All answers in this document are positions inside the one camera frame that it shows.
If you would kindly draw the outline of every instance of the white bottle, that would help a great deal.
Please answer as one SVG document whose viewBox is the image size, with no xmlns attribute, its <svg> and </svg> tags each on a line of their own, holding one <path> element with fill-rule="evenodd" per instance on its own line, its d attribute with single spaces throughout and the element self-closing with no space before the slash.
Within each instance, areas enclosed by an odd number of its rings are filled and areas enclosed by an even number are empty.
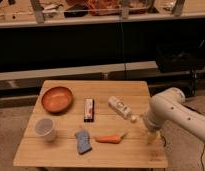
<svg viewBox="0 0 205 171">
<path fill-rule="evenodd" d="M 132 114 L 131 109 L 114 96 L 111 96 L 109 98 L 108 104 L 112 109 L 114 109 L 124 119 L 127 119 Z"/>
</svg>

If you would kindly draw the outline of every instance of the cable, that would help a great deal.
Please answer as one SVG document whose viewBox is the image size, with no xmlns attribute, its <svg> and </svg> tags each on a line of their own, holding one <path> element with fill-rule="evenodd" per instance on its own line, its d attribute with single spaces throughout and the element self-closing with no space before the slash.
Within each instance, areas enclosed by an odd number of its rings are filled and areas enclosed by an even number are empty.
<svg viewBox="0 0 205 171">
<path fill-rule="evenodd" d="M 122 38 L 122 57 L 124 62 L 124 77 L 127 80 L 127 66 L 126 66 L 126 58 L 125 58 L 125 33 L 122 20 L 120 19 L 120 28 L 121 28 L 121 38 Z"/>
<path fill-rule="evenodd" d="M 166 138 L 163 135 L 160 135 L 160 136 L 161 136 L 162 141 L 163 141 L 163 147 L 166 147 L 166 145 L 167 145 Z"/>
<path fill-rule="evenodd" d="M 203 155 L 205 153 L 205 143 L 203 144 L 203 149 L 202 149 L 202 154 L 200 156 L 200 161 L 201 161 L 201 165 L 202 165 L 202 171 L 205 171 L 205 166 L 204 166 L 204 163 L 203 163 Z"/>
</svg>

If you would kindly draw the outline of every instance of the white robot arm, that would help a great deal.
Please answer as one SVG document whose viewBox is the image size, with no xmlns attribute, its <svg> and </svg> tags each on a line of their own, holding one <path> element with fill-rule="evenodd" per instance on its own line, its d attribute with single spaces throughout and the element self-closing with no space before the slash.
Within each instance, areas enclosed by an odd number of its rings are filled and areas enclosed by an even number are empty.
<svg viewBox="0 0 205 171">
<path fill-rule="evenodd" d="M 205 116 L 181 105 L 184 93 L 178 88 L 170 88 L 154 95 L 143 120 L 150 132 L 159 130 L 166 120 L 180 125 L 205 142 Z"/>
</svg>

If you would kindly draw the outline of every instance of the white cup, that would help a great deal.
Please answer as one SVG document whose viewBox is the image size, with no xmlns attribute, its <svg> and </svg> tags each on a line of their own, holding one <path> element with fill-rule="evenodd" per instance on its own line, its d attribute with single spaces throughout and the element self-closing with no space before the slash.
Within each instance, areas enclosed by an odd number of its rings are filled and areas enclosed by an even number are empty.
<svg viewBox="0 0 205 171">
<path fill-rule="evenodd" d="M 34 128 L 35 133 L 46 141 L 53 141 L 56 137 L 54 122 L 52 119 L 43 118 L 37 121 Z"/>
</svg>

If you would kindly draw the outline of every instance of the carrot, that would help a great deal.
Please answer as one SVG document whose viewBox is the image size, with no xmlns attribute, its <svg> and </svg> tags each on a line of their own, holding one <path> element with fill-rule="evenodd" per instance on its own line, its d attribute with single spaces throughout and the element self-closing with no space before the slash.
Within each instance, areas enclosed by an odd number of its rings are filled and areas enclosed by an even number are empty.
<svg viewBox="0 0 205 171">
<path fill-rule="evenodd" d="M 113 135 L 105 135 L 105 136 L 95 136 L 95 141 L 100 143 L 112 143 L 112 144 L 119 144 L 122 141 L 123 135 L 113 134 Z"/>
</svg>

